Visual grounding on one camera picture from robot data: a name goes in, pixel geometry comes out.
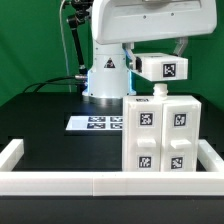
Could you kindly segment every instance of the black tabletop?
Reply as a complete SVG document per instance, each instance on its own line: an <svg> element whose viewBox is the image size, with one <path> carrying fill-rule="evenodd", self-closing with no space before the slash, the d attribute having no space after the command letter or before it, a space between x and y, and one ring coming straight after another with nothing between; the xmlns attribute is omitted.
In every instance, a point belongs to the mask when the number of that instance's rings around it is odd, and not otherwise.
<svg viewBox="0 0 224 224"><path fill-rule="evenodd" d="M201 96L200 138L224 155L224 113ZM120 171L121 131L65 131L71 115L118 116L122 106L73 93L25 93L0 107L0 150L23 138L14 171ZM0 223L223 223L224 197L0 197Z"/></svg>

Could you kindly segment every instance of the black cable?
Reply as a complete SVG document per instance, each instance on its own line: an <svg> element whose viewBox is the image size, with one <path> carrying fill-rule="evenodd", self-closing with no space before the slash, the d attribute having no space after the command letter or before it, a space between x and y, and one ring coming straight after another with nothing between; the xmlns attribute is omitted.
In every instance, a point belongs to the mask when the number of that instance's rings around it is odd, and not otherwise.
<svg viewBox="0 0 224 224"><path fill-rule="evenodd" d="M32 85L29 85L29 86L27 86L24 90L23 90L23 93L25 93L29 88L31 88L31 87L33 87L33 86L37 86L37 85L43 85L43 86L45 86L45 85L64 85L64 86L66 86L66 85L79 85L79 84L83 84L82 82L80 82L80 83L52 83L52 82L40 82L40 83L34 83L34 84L32 84Z"/></svg>
<svg viewBox="0 0 224 224"><path fill-rule="evenodd" d="M57 82L57 81L62 81L62 80L71 80L71 79L74 79L75 80L75 77L74 76L63 76L63 77L58 77L58 78L54 78L54 79L49 79L47 80L46 82L44 82L43 84L40 84L33 92L38 92L38 90L40 90L43 86L46 85L46 83L49 83L49 82Z"/></svg>

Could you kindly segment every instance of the white foam block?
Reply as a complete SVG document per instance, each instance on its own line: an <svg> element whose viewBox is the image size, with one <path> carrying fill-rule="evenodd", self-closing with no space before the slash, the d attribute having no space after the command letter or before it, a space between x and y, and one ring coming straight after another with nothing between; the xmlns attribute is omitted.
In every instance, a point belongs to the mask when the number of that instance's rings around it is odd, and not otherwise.
<svg viewBox="0 0 224 224"><path fill-rule="evenodd" d="M92 196L92 172L1 172L1 195Z"/></svg>
<svg viewBox="0 0 224 224"><path fill-rule="evenodd" d="M162 53L137 54L142 61L142 72L137 73L150 81L187 79L188 59Z"/></svg>
<svg viewBox="0 0 224 224"><path fill-rule="evenodd" d="M199 140L198 159L208 172L224 172L224 161L206 140Z"/></svg>
<svg viewBox="0 0 224 224"><path fill-rule="evenodd" d="M0 153L0 171L12 171L23 154L23 140L12 140L9 145Z"/></svg>
<svg viewBox="0 0 224 224"><path fill-rule="evenodd" d="M191 96L163 103L161 171L195 171L201 103Z"/></svg>
<svg viewBox="0 0 224 224"><path fill-rule="evenodd" d="M119 172L98 174L93 196L224 195L223 173Z"/></svg>
<svg viewBox="0 0 224 224"><path fill-rule="evenodd" d="M159 171L162 104L153 97L123 98L123 171Z"/></svg>

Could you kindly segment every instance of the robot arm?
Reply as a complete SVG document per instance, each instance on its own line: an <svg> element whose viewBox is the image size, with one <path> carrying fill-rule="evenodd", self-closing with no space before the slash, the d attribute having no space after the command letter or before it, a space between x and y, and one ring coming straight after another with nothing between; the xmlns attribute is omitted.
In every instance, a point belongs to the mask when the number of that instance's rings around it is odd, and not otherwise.
<svg viewBox="0 0 224 224"><path fill-rule="evenodd" d="M97 0L93 39L130 43L212 33L215 0Z"/></svg>

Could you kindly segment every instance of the green wall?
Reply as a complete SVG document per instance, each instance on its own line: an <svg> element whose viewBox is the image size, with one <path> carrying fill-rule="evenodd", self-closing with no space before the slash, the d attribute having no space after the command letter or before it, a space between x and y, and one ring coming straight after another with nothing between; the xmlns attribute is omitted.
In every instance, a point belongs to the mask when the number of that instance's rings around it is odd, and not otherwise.
<svg viewBox="0 0 224 224"><path fill-rule="evenodd" d="M60 0L1 0L0 6L0 105L33 83L65 76L59 7ZM217 0L218 26L212 35L191 37L184 57L189 59L189 79L169 82L172 92L198 93L224 111L224 1ZM63 13L73 13L67 9ZM70 74L77 70L77 58L70 30L64 23ZM88 67L92 63L88 24L80 27L81 45ZM136 52L174 50L174 39L137 43ZM140 92L151 92L153 83L135 76ZM68 91L49 86L44 91Z"/></svg>

